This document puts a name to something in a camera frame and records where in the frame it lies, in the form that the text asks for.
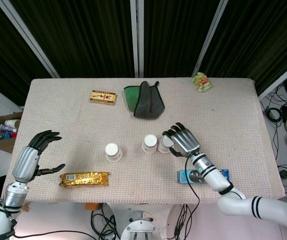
white robotic arm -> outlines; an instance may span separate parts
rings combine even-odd
[[[287,203],[264,197],[246,198],[234,185],[227,181],[215,165],[200,152],[200,144],[195,136],[181,123],[171,126],[164,131],[179,150],[170,149],[176,157],[189,158],[201,177],[209,184],[212,190],[219,192],[218,207],[225,215],[248,215],[262,220],[277,222],[287,227]]]
[[[6,188],[3,199],[0,200],[0,240],[7,240],[15,234],[16,218],[29,190],[27,184],[36,176],[56,173],[65,167],[65,164],[61,164],[52,169],[39,169],[40,155],[49,143],[61,139],[57,135],[59,132],[51,130],[38,133],[22,149],[12,171],[15,181]]]

gray floor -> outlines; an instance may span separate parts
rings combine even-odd
[[[18,108],[0,96],[0,115],[18,111]],[[267,129],[272,139],[275,130],[266,120]],[[278,129],[279,155],[277,164],[287,164],[287,133],[283,126]],[[0,151],[0,176],[6,174],[11,154]],[[169,216],[168,221],[176,221],[177,213]],[[16,233],[28,235],[56,230],[77,230],[95,235],[90,228],[90,212],[84,210],[82,203],[31,203],[18,219]],[[58,233],[47,237],[27,238],[33,240],[52,239],[89,239],[74,233]],[[193,229],[189,240],[287,240],[287,228],[273,222],[258,220],[247,216],[225,216],[217,206],[201,204],[193,216]]]

green pouch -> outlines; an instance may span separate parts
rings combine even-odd
[[[129,111],[133,113],[138,102],[140,86],[126,86],[123,91]]]

gold snack package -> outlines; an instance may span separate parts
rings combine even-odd
[[[59,186],[65,188],[91,185],[108,186],[108,175],[109,172],[104,171],[64,173],[60,175],[61,183]]]

robotic hand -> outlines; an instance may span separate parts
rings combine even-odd
[[[22,149],[12,171],[15,181],[7,186],[3,199],[0,200],[0,240],[9,239],[15,234],[16,218],[29,190],[27,183],[36,176],[53,174],[65,167],[65,164],[60,164],[51,169],[39,169],[38,165],[40,155],[48,144],[62,139],[59,134],[51,130],[40,132]]]
[[[206,154],[200,152],[200,144],[195,136],[181,123],[170,127],[162,135],[168,136],[174,143],[175,151],[170,148],[176,157],[190,159],[199,175],[204,178],[212,190],[219,192],[218,207],[225,215],[248,215],[258,219],[277,222],[287,227],[287,203],[264,197],[246,198],[234,185],[227,181],[215,167]]]

